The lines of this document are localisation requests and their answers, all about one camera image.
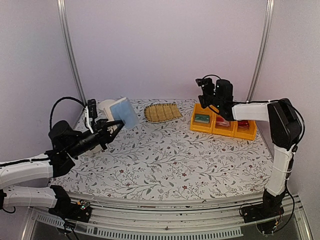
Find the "red cards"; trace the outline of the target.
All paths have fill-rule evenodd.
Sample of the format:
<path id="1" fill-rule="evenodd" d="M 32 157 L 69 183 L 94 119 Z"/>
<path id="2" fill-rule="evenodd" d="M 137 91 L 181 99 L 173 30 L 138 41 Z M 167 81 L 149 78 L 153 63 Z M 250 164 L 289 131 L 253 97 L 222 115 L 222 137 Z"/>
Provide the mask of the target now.
<path id="1" fill-rule="evenodd" d="M 239 128 L 242 128 L 242 129 L 248 129 L 250 127 L 248 120 L 240 120 L 237 122 L 237 125 Z"/>

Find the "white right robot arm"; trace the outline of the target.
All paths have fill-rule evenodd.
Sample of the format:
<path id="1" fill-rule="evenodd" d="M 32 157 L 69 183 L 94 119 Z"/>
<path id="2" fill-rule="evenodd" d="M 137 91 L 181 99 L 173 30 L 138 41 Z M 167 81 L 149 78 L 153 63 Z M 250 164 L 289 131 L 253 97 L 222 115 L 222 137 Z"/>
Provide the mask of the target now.
<path id="1" fill-rule="evenodd" d="M 287 190 L 294 164 L 294 155 L 305 133 L 305 122 L 287 98 L 266 101 L 234 101 L 233 85 L 229 80 L 212 76 L 197 78 L 202 94 L 198 99 L 203 109 L 209 108 L 227 121 L 267 122 L 274 156 L 271 176 L 265 195 L 278 197 Z"/>

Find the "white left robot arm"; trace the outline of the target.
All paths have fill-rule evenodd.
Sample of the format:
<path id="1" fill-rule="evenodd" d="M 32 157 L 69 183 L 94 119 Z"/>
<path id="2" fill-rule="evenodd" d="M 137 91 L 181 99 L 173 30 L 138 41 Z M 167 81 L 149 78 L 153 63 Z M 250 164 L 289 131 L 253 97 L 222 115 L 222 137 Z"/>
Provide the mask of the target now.
<path id="1" fill-rule="evenodd" d="M 124 125 L 122 120 L 100 119 L 92 129 L 81 132 L 72 129 L 65 120 L 57 122 L 48 133 L 53 144 L 52 150 L 0 164 L 0 208 L 45 207 L 60 213 L 70 210 L 74 204 L 63 187 L 52 185 L 34 188 L 18 184 L 68 174 L 80 155 L 96 146 L 105 150 Z"/>

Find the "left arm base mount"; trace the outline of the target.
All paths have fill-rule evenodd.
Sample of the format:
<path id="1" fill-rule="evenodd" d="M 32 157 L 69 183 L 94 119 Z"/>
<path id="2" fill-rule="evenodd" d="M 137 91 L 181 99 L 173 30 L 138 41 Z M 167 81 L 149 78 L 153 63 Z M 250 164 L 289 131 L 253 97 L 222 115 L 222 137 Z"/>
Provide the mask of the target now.
<path id="1" fill-rule="evenodd" d="M 54 191 L 56 203 L 54 207 L 48 209 L 49 214 L 58 216 L 63 220 L 89 222 L 93 210 L 89 201 L 81 199 L 72 203 L 71 198 L 62 186 L 51 185 L 50 189 Z"/>

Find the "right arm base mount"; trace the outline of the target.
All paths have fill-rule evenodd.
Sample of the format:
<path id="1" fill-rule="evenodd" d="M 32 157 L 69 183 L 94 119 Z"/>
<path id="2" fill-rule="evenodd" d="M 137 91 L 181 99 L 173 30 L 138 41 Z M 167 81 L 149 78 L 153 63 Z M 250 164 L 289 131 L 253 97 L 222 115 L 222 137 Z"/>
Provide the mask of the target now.
<path id="1" fill-rule="evenodd" d="M 280 216 L 285 212 L 282 207 L 282 200 L 285 195 L 285 191 L 277 196 L 273 196 L 265 190 L 262 196 L 262 203 L 244 204 L 239 208 L 239 214 L 243 217 L 245 223 Z"/>

